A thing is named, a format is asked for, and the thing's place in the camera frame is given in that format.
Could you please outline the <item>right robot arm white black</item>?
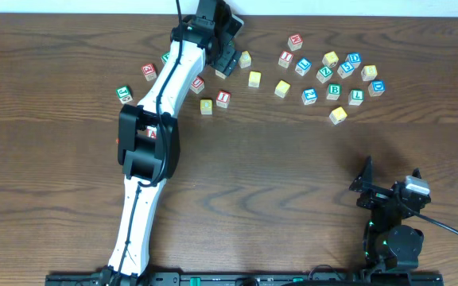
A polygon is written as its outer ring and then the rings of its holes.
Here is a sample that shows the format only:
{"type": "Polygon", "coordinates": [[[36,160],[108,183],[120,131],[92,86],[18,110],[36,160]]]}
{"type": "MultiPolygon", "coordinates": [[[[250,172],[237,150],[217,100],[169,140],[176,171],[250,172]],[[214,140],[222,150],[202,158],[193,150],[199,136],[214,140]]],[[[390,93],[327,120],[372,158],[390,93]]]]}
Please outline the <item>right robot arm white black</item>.
{"type": "Polygon", "coordinates": [[[349,189],[360,194],[356,205],[371,212],[363,235],[367,266],[382,272],[416,269],[424,234],[402,221],[431,202],[429,183],[420,171],[414,169],[392,187],[380,187],[373,183],[373,161],[367,157],[349,189]]]}

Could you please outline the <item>yellow O block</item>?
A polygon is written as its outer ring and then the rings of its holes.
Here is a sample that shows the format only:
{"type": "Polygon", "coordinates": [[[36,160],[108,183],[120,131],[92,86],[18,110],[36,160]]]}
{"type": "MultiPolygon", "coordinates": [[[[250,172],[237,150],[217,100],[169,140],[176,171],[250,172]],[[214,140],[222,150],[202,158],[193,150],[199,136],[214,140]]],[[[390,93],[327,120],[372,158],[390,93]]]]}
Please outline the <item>yellow O block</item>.
{"type": "Polygon", "coordinates": [[[212,115],[213,114],[213,102],[211,99],[201,99],[200,100],[200,113],[202,115],[212,115]]]}
{"type": "Polygon", "coordinates": [[[284,98],[290,89],[291,85],[284,80],[280,80],[275,87],[274,94],[280,98],[284,98]]]}

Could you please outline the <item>green B block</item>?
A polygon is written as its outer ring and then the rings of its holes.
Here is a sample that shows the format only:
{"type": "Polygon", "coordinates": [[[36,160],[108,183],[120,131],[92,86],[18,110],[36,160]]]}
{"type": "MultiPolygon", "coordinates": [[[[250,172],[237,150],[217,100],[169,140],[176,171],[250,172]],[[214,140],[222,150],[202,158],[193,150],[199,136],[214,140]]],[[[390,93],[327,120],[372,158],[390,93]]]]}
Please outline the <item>green B block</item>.
{"type": "Polygon", "coordinates": [[[330,83],[328,85],[326,99],[336,101],[341,95],[341,86],[336,83],[330,83]]]}

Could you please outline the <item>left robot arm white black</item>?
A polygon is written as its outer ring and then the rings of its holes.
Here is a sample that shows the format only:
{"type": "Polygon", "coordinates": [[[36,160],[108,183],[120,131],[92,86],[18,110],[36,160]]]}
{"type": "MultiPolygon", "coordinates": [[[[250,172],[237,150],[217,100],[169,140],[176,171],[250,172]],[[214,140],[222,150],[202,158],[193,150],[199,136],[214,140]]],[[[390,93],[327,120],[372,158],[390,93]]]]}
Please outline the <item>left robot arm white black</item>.
{"type": "Polygon", "coordinates": [[[178,17],[169,58],[137,105],[118,117],[118,163],[125,199],[109,283],[131,284],[149,262],[149,239],[159,196],[180,155],[177,116],[196,77],[210,66],[229,76],[242,55],[230,43],[243,27],[223,0],[200,0],[194,14],[178,17]]]}

